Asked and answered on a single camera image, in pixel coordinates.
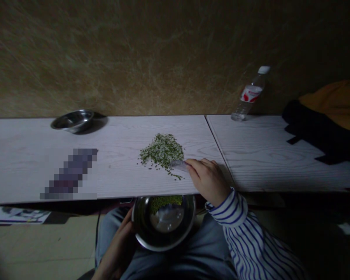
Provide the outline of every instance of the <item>brown wall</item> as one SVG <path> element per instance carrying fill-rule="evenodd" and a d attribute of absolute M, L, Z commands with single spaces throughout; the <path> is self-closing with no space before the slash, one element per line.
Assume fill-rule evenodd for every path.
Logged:
<path fill-rule="evenodd" d="M 229 114 L 350 78 L 350 1 L 0 0 L 0 117 Z"/>

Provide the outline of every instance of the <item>water bottle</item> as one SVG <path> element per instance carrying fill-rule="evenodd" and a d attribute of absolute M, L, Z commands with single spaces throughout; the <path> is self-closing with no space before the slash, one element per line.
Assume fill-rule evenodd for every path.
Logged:
<path fill-rule="evenodd" d="M 258 70 L 258 75 L 252 80 L 251 84 L 245 86 L 241 93 L 236 111 L 231 114 L 231 119 L 234 121 L 243 121 L 245 116 L 253 107 L 253 103 L 261 94 L 266 83 L 266 74 L 270 70 L 270 66 L 261 66 Z"/>

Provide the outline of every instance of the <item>wood grain surface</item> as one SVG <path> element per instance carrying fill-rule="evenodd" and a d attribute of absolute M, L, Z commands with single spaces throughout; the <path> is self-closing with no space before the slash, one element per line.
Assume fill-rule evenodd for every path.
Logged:
<path fill-rule="evenodd" d="M 97 198 L 197 193 L 188 174 L 179 171 L 185 179 L 175 181 L 165 170 L 149 170 L 137 160 L 140 149 L 157 133 L 173 134 L 185 158 L 209 158 L 224 164 L 202 115 L 107 120 L 95 132 L 75 135 L 51 129 L 52 119 L 0 119 L 0 203 L 39 201 L 39 194 L 73 149 L 98 149 L 97 162 L 78 188 L 79 197 L 83 193 L 95 193 Z"/>
<path fill-rule="evenodd" d="M 323 153 L 301 140 L 286 141 L 280 116 L 248 116 L 235 122 L 229 115 L 207 121 L 227 166 L 241 191 L 344 191 L 350 188 L 350 162 L 332 166 L 314 160 Z"/>

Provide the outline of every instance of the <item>hand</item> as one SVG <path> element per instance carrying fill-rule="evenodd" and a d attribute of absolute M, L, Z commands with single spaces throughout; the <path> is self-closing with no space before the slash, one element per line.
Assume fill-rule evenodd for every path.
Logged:
<path fill-rule="evenodd" d="M 231 192 L 216 161 L 187 159 L 185 161 L 196 189 L 214 207 L 222 204 Z"/>
<path fill-rule="evenodd" d="M 92 280 L 120 279 L 126 271 L 137 248 L 131 214 L 132 208 L 115 233 Z"/>

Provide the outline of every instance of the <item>paper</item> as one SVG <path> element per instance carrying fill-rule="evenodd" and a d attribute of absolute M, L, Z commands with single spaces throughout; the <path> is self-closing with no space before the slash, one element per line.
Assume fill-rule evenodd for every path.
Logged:
<path fill-rule="evenodd" d="M 185 161 L 172 161 L 172 162 L 170 162 L 171 168 L 178 169 L 178 170 L 181 170 L 184 172 L 188 172 L 187 165 L 189 165 L 189 164 L 186 163 Z"/>
<path fill-rule="evenodd" d="M 50 211 L 0 206 L 0 224 L 43 224 Z"/>

